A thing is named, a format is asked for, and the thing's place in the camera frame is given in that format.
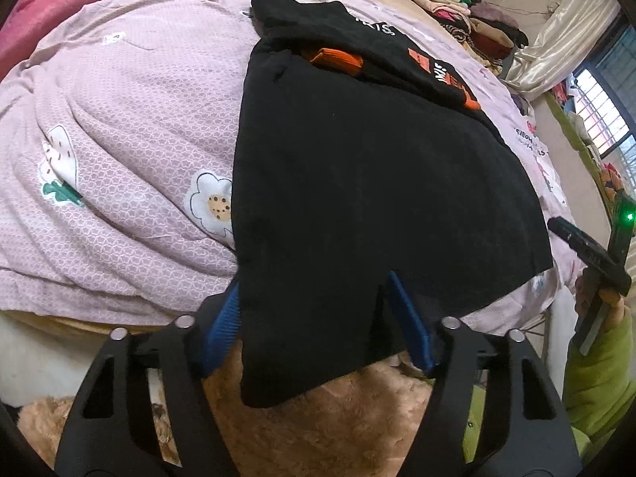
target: curtain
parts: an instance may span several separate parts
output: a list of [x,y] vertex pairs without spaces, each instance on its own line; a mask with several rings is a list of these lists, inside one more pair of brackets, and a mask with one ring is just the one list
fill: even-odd
[[563,0],[532,46],[514,56],[506,84],[532,101],[565,79],[620,11],[616,0]]

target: plush toy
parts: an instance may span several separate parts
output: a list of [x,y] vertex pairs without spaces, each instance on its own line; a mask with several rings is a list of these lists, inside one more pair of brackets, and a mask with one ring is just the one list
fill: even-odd
[[611,163],[606,163],[600,172],[600,180],[605,189],[605,195],[609,201],[614,204],[616,192],[624,189],[621,176]]

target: orange tag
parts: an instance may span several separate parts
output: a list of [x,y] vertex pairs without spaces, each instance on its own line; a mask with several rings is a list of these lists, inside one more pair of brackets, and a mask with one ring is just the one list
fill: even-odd
[[417,53],[415,50],[408,49],[408,54],[417,61],[417,63],[422,67],[423,70],[426,70],[430,73],[430,61],[428,57],[424,57],[423,55]]
[[465,96],[465,100],[463,101],[463,106],[466,109],[470,109],[472,111],[479,111],[481,109],[481,104],[479,104],[478,101],[474,100],[473,97],[471,97],[471,94],[468,93],[468,91],[466,90],[465,87],[463,87],[463,84],[461,82],[457,81],[456,78],[451,77],[450,84],[454,85],[455,87],[458,87],[459,89],[463,91],[463,95]]
[[303,57],[313,65],[338,70],[351,77],[357,77],[363,65],[361,55],[349,54],[333,48],[320,48],[318,51],[305,50],[303,51]]

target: metal screw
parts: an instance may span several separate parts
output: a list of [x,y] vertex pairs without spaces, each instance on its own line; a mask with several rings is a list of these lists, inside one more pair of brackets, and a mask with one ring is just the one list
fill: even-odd
[[126,335],[128,335],[128,330],[126,330],[122,326],[120,326],[119,328],[115,328],[110,333],[111,339],[113,341],[121,341]]
[[508,336],[516,343],[523,342],[525,339],[525,333],[521,330],[511,330],[508,332]]
[[180,315],[179,317],[177,317],[177,320],[174,322],[174,324],[177,325],[177,328],[183,328],[184,330],[186,328],[192,327],[194,323],[195,323],[195,318],[192,315]]
[[457,317],[447,316],[441,320],[442,325],[449,330],[457,330],[462,326],[460,320]]

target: pile of clothes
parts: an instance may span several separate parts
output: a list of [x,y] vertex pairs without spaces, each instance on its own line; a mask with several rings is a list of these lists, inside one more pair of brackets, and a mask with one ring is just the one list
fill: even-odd
[[473,59],[499,76],[515,47],[528,46],[518,23],[481,0],[413,0],[444,27]]

